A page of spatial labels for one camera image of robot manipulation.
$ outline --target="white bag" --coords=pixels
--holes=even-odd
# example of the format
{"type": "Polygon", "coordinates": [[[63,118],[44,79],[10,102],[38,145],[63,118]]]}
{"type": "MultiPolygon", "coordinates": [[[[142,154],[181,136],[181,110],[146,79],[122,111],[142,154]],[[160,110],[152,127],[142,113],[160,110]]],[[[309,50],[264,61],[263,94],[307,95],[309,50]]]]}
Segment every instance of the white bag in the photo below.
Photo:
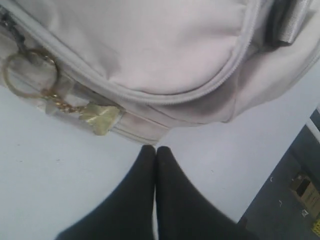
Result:
{"type": "MultiPolygon", "coordinates": [[[[170,128],[228,122],[291,88],[320,57],[319,2],[313,1],[292,45],[268,52],[264,35],[274,0],[0,0],[0,5],[28,48],[42,47],[54,56],[61,70],[55,89],[64,101],[116,106],[107,129],[154,144],[170,128]]],[[[7,30],[0,33],[5,64],[17,40],[7,30]]],[[[22,65],[12,68],[11,79],[37,91],[55,83],[22,65]]],[[[43,99],[30,101],[65,121],[86,124],[79,114],[61,113],[43,99]]]]}

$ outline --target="table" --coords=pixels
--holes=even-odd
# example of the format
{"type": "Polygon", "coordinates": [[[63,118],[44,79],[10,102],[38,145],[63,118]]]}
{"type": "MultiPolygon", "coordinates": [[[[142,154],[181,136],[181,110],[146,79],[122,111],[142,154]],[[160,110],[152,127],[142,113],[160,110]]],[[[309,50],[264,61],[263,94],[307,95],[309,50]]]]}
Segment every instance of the table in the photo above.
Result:
{"type": "MultiPolygon", "coordinates": [[[[281,98],[228,124],[173,129],[159,146],[171,147],[198,190],[238,221],[316,109],[319,78],[320,63],[281,98]]],[[[0,109],[1,240],[54,239],[112,192],[141,148],[56,121],[3,88],[0,109]]]]}

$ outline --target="key ring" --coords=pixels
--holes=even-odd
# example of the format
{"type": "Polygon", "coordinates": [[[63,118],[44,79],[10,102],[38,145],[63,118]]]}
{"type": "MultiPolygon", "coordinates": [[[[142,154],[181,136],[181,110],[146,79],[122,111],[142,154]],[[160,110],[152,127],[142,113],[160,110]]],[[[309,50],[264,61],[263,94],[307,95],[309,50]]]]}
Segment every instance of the key ring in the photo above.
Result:
{"type": "MultiPolygon", "coordinates": [[[[51,63],[55,68],[55,81],[54,82],[55,83],[58,82],[58,79],[60,76],[60,71],[59,71],[59,67],[57,65],[57,62],[52,57],[50,57],[45,50],[29,49],[29,50],[27,50],[26,54],[29,54],[30,56],[36,55],[36,56],[44,59],[46,62],[51,63]]],[[[2,66],[3,80],[4,80],[5,84],[7,85],[8,89],[11,92],[13,92],[15,95],[17,95],[18,97],[22,97],[25,99],[43,99],[47,96],[46,93],[53,92],[53,88],[54,88],[55,84],[53,84],[53,86],[50,89],[43,89],[41,91],[41,93],[25,93],[23,91],[18,90],[10,81],[9,73],[8,73],[10,63],[17,58],[24,58],[24,57],[25,57],[25,55],[22,54],[21,52],[16,52],[6,58],[3,66],[2,66]]]]}

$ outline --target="floor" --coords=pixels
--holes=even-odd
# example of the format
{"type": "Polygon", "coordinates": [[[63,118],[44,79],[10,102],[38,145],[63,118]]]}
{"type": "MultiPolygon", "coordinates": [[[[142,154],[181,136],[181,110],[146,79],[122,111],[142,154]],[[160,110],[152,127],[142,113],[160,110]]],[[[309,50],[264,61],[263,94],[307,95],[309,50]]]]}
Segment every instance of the floor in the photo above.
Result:
{"type": "MultiPolygon", "coordinates": [[[[320,128],[320,115],[311,119],[320,128]]],[[[303,217],[304,207],[289,189],[299,171],[307,172],[320,190],[320,144],[305,126],[247,209],[246,228],[261,240],[319,240],[314,219],[303,217]]]]}

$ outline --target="bag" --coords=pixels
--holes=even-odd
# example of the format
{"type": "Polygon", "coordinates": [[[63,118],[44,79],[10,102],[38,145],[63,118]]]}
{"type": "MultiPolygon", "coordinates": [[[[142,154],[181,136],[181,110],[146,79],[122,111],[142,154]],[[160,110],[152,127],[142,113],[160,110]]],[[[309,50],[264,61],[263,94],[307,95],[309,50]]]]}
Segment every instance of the bag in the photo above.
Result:
{"type": "Polygon", "coordinates": [[[73,125],[155,144],[278,98],[318,60],[320,0],[274,21],[276,2],[0,0],[2,80],[73,125]]]}

